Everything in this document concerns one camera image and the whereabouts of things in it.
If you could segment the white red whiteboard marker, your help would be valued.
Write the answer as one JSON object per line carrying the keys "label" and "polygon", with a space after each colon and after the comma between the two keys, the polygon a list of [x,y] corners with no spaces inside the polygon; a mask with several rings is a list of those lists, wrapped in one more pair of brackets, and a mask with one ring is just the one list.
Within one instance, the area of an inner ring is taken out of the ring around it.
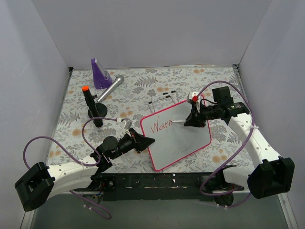
{"label": "white red whiteboard marker", "polygon": [[172,120],[172,123],[185,123],[185,120]]}

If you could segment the pink framed whiteboard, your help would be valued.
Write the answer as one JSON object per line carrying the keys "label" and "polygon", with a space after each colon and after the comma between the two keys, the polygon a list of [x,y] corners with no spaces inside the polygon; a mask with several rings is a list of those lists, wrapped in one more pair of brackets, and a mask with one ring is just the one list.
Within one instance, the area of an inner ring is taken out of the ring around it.
{"label": "pink framed whiteboard", "polygon": [[161,171],[205,148],[212,141],[210,127],[186,127],[181,122],[191,112],[186,100],[173,104],[140,121],[145,137],[155,139],[148,147],[154,170]]}

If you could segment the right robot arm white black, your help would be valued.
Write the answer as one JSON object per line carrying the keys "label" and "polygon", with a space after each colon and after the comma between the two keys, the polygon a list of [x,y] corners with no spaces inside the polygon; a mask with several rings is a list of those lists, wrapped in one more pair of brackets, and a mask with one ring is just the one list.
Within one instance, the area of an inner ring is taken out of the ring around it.
{"label": "right robot arm white black", "polygon": [[295,164],[274,150],[253,123],[249,109],[242,102],[234,102],[229,87],[213,89],[213,105],[206,106],[198,92],[190,92],[187,102],[191,112],[184,126],[205,127],[207,121],[221,119],[242,141],[253,162],[254,170],[225,165],[213,172],[216,185],[228,189],[231,185],[244,187],[257,199],[288,192],[291,188]]}

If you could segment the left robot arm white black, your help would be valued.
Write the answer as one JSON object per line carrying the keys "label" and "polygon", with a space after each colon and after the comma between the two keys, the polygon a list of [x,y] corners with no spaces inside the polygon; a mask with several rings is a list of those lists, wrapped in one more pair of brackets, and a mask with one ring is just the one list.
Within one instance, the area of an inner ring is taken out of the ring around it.
{"label": "left robot arm white black", "polygon": [[79,188],[96,191],[101,187],[99,173],[112,166],[111,160],[136,150],[147,149],[155,139],[137,133],[133,128],[123,138],[109,136],[96,148],[96,151],[81,159],[59,165],[45,165],[38,162],[15,183],[24,211],[39,208],[49,198]]}

